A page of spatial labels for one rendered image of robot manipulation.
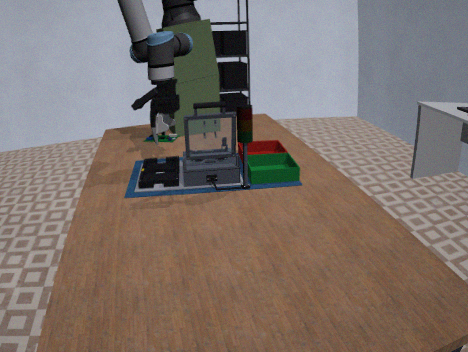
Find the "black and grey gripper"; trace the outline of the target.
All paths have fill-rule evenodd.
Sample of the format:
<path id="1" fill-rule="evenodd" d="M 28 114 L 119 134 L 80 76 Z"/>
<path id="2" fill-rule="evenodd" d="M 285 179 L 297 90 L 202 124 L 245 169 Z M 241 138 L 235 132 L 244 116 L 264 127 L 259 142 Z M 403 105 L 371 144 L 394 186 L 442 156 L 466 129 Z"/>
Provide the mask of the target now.
<path id="1" fill-rule="evenodd" d="M 158 145 L 157 134 L 166 135 L 169 127 L 176 124 L 176 121 L 169 117 L 169 114 L 174 114 L 180 109 L 179 95 L 176 95 L 176 83 L 177 79 L 172 78 L 163 81 L 151 81 L 151 85 L 157 85 L 156 89 L 159 91 L 157 95 L 151 98 L 150 104 L 150 124 L 156 145 Z"/>

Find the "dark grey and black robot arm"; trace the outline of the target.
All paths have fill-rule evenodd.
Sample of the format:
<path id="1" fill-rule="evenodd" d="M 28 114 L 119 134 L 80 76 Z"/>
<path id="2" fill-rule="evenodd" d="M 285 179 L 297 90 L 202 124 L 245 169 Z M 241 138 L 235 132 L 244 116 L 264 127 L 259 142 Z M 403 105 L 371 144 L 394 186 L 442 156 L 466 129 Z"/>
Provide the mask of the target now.
<path id="1" fill-rule="evenodd" d="M 173 78 L 174 57 L 185 56 L 191 52 L 192 38 L 185 33 L 173 34 L 172 31 L 155 34 L 152 32 L 142 0 L 117 1 L 133 45 L 130 46 L 132 60 L 136 63 L 147 63 L 148 59 L 148 80 L 163 81 Z M 162 0 L 162 28 L 201 20 L 194 1 L 196 0 Z M 136 99 L 131 107 L 133 110 L 141 109 L 158 92 L 156 87 L 153 88 L 139 100 Z"/>

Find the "red bin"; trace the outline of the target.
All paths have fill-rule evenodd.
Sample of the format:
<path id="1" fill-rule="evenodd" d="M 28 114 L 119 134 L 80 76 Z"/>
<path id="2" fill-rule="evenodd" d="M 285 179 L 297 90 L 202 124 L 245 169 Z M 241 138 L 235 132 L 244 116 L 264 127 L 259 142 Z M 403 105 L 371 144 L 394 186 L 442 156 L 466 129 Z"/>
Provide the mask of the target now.
<path id="1" fill-rule="evenodd" d="M 248 155 L 288 153 L 279 140 L 252 141 L 248 143 Z M 256 154 L 258 153 L 258 154 Z M 243 143 L 238 142 L 238 154 L 243 163 Z"/>

